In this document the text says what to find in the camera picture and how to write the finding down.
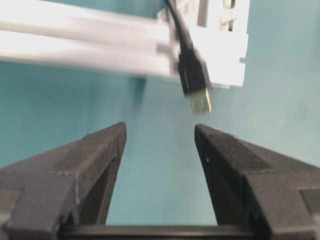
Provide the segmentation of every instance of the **metal connector tip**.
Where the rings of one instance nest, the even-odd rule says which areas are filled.
[[[211,113],[211,99],[207,88],[189,95],[193,114]]]

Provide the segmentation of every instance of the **teal surface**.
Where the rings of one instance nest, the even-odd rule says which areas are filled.
[[[146,17],[163,6],[59,2]],[[213,89],[213,114],[201,117],[192,116],[179,84],[1,63],[0,167],[125,121],[107,223],[215,224],[195,124],[320,166],[320,1],[252,0],[248,33],[244,86]]]

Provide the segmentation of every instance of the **blue backdrop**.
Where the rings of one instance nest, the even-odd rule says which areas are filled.
[[[164,5],[52,2],[150,18]],[[107,223],[215,224],[195,124],[320,165],[320,1],[252,0],[248,33],[244,86],[213,89],[213,114],[201,117],[177,83],[0,63],[0,167],[125,121]]]

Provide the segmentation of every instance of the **usb cable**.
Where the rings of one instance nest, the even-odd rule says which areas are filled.
[[[183,93],[190,98],[194,114],[211,112],[207,65],[201,59],[198,51],[194,49],[189,31],[173,0],[166,0],[166,4],[174,20],[180,42],[178,69]]]

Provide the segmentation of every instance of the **metal frame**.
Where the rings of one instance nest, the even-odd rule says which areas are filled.
[[[238,19],[248,21],[242,14]],[[207,63],[211,84],[242,86],[245,64],[240,59],[247,51],[246,31],[193,26],[190,34]],[[155,19],[39,0],[10,0],[0,3],[0,39],[0,61],[179,82],[175,30]]]

